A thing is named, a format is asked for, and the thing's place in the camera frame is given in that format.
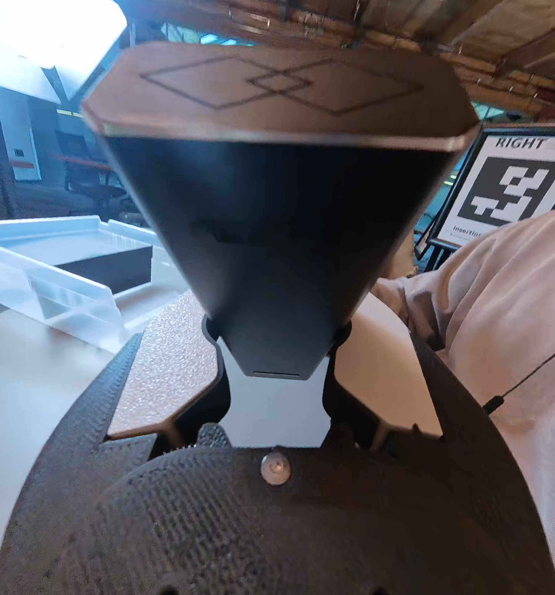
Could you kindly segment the framed tag sign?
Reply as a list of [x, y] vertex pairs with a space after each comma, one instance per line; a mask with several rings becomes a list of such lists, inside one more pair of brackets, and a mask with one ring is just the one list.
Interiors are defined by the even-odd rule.
[[427, 271], [452, 252], [507, 224], [555, 210], [555, 123], [485, 126], [437, 214], [414, 246]]

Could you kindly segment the clear plastic bin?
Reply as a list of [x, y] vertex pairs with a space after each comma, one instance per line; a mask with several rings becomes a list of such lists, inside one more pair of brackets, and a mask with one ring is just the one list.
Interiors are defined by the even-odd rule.
[[[152, 281], [118, 294], [56, 267], [146, 246]], [[0, 221], [0, 305], [110, 353], [187, 289], [149, 228], [95, 215]]]

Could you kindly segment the dark grey usb hub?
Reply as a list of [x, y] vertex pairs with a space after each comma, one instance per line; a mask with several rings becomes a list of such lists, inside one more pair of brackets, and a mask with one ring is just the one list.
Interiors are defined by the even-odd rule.
[[479, 127], [453, 66], [404, 49], [151, 42], [82, 112], [243, 373], [293, 380]]

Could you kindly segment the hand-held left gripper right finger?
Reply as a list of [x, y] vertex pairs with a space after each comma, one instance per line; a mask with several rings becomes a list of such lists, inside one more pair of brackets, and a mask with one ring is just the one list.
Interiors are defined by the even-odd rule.
[[410, 332], [371, 293], [329, 353], [323, 407], [363, 450], [380, 450], [396, 431], [443, 436]]

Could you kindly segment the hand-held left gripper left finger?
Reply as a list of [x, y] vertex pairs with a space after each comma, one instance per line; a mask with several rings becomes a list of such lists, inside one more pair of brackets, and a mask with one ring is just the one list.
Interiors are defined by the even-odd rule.
[[147, 326], [112, 415], [112, 440], [161, 435], [171, 447], [195, 444], [204, 424], [230, 407], [222, 351], [192, 292], [183, 293]]

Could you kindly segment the person's grey hoodie torso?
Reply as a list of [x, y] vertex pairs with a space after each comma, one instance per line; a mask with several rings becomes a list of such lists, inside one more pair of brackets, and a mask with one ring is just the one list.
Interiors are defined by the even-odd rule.
[[440, 354], [482, 405], [506, 394], [492, 420], [534, 496], [555, 564], [555, 315], [546, 321], [510, 310], [508, 321], [461, 328], [451, 349]]

